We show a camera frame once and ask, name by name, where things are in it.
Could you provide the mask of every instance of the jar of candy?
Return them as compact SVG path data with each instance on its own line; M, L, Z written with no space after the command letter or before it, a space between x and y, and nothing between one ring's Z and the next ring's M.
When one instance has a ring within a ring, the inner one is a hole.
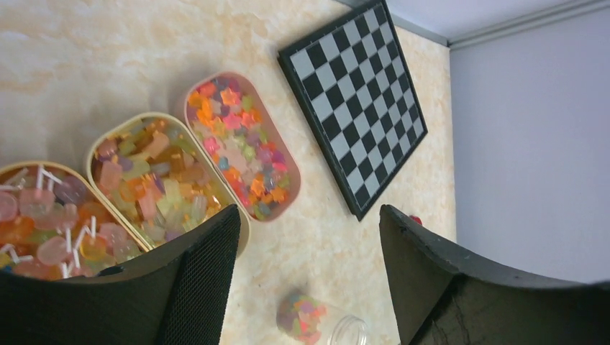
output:
M278 309L278 327L307 345L366 345L366 323L337 307L302 293L288 296Z

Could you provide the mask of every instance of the pink container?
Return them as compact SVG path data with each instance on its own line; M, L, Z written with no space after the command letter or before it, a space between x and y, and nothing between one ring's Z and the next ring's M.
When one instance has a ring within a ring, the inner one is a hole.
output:
M176 116L251 218L272 221L293 203L299 167L246 77L224 72L198 82L179 101Z

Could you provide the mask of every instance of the plastic container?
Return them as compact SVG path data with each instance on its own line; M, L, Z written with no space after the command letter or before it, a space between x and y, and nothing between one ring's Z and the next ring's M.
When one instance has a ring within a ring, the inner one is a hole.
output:
M0 184L3 270L44 280L90 277L145 249L69 167L20 162L0 169Z
M253 219L272 221L294 202L299 168L248 79L213 75L189 89L177 108L176 116Z
M302 293L294 293L282 301L277 323L282 332L303 344L368 344L368 327L364 321Z
M140 114L100 137L86 155L85 170L93 189L148 249L194 229L227 205L239 205L184 124L163 113ZM201 198L206 201L196 207ZM240 216L237 255L250 235L242 208Z

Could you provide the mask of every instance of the beige marble surface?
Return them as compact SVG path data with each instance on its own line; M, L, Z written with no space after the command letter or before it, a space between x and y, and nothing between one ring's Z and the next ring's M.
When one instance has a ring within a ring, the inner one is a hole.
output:
M346 11L331 0L3 0L0 165L46 159L80 170L92 141L125 119L169 111L213 72L247 75L303 183L282 217L252 225L221 343L291 344L275 327L275 309L303 288L363 318L372 344L395 345L378 210L394 204L455 239L449 51L398 30L429 135L359 223L276 63L278 47Z

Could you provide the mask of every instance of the small red item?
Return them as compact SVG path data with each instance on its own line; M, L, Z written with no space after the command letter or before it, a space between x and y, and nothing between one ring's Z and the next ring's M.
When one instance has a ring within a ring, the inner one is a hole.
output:
M413 219L414 221L416 221L419 225L423 225L422 224L422 220L418 217L418 216L409 216L409 218Z

